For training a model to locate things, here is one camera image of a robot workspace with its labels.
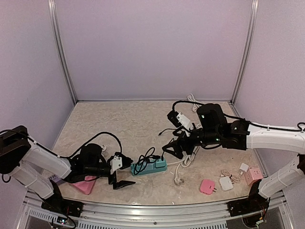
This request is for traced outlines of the teal power strip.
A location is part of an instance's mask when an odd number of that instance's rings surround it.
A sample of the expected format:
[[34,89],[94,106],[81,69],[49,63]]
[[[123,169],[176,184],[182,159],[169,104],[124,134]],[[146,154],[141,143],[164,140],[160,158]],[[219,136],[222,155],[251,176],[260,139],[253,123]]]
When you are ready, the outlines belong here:
[[142,160],[141,162],[133,163],[131,165],[131,173],[133,176],[144,176],[148,174],[164,172],[167,170],[167,168],[156,169],[154,165],[152,167],[144,167],[143,163],[144,160]]

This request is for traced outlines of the white square charger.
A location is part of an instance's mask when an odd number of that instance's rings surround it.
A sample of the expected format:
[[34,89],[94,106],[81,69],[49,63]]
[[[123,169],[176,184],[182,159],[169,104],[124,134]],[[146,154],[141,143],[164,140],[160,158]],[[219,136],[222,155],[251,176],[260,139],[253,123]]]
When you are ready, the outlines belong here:
[[229,177],[221,177],[219,179],[219,184],[223,191],[229,191],[234,188],[233,183]]

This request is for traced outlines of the purple power strip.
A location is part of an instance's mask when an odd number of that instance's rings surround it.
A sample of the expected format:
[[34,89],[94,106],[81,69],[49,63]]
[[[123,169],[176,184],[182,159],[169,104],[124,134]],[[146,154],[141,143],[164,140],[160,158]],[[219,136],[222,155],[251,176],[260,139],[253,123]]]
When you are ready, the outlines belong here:
[[63,183],[65,183],[64,180],[62,180],[61,178],[59,178],[59,177],[56,176],[56,175],[49,176],[48,179],[49,179],[50,181],[55,182],[58,186],[61,185],[61,184],[63,184]]

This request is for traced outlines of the small white charger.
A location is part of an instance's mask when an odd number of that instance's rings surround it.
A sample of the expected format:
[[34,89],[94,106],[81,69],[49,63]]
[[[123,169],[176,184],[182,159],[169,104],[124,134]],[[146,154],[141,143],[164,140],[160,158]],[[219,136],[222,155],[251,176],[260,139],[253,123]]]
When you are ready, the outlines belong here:
[[249,166],[245,163],[242,163],[239,167],[239,177],[241,177],[244,173],[246,173],[249,169]]

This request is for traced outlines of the pink cube socket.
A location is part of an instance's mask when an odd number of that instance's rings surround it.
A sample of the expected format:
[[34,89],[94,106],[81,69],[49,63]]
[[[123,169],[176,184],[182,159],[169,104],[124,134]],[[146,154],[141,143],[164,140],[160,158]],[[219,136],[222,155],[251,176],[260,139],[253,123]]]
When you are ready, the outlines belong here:
[[251,186],[254,182],[263,179],[263,174],[258,167],[251,167],[244,175],[246,183]]

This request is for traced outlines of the teal charger plug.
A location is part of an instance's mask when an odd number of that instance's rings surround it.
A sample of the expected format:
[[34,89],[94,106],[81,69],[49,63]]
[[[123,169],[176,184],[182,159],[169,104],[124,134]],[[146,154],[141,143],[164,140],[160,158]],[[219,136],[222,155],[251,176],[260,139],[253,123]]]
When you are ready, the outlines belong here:
[[154,166],[156,169],[164,169],[167,168],[167,163],[165,159],[157,159],[156,162],[154,163]]

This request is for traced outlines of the light blue charger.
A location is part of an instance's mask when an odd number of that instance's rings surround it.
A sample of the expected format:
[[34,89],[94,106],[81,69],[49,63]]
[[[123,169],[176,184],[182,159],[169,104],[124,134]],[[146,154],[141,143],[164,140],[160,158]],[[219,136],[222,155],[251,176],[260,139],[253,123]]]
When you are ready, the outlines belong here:
[[145,160],[143,163],[144,167],[152,167],[156,160]]

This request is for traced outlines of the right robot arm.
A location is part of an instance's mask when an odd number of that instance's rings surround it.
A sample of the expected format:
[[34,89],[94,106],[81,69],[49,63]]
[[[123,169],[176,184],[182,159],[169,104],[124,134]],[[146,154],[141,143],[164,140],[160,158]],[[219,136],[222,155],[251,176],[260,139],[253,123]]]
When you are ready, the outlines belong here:
[[195,147],[214,149],[217,147],[247,150],[275,149],[297,153],[297,156],[286,166],[271,176],[255,182],[252,194],[244,200],[244,208],[255,211],[264,199],[290,186],[305,177],[305,124],[300,122],[296,127],[280,127],[261,125],[234,117],[229,123],[229,117],[222,111],[219,104],[199,103],[196,113],[201,123],[197,128],[185,115],[172,109],[168,120],[176,127],[173,135],[177,138],[164,145],[162,150],[182,159],[184,154],[191,155]]

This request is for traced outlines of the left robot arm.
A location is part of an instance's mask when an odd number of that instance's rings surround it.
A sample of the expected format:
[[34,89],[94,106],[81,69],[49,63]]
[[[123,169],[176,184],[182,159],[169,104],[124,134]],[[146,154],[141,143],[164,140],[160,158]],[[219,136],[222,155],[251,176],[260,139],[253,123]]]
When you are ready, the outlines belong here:
[[67,207],[64,198],[55,193],[55,185],[42,177],[31,165],[45,169],[67,183],[92,182],[101,177],[108,179],[114,190],[134,185],[134,181],[117,180],[117,170],[129,168],[133,160],[116,152],[108,160],[102,147],[88,140],[71,156],[60,156],[36,142],[20,125],[0,133],[0,172],[15,178],[26,188],[47,199],[50,207],[62,212]]

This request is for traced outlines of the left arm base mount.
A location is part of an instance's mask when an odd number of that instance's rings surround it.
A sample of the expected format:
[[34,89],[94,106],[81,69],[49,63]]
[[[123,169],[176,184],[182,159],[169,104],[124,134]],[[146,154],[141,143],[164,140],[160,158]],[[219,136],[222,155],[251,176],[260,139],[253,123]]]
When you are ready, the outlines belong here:
[[60,213],[62,215],[80,217],[83,209],[83,203],[63,198],[48,198],[43,201],[41,208]]

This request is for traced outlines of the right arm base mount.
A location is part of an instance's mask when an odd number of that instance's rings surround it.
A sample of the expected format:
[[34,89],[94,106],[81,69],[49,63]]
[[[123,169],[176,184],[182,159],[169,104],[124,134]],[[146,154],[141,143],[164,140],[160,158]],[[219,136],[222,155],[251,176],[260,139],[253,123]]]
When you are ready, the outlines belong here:
[[250,214],[269,207],[269,198],[260,195],[229,201],[227,207],[231,217]]

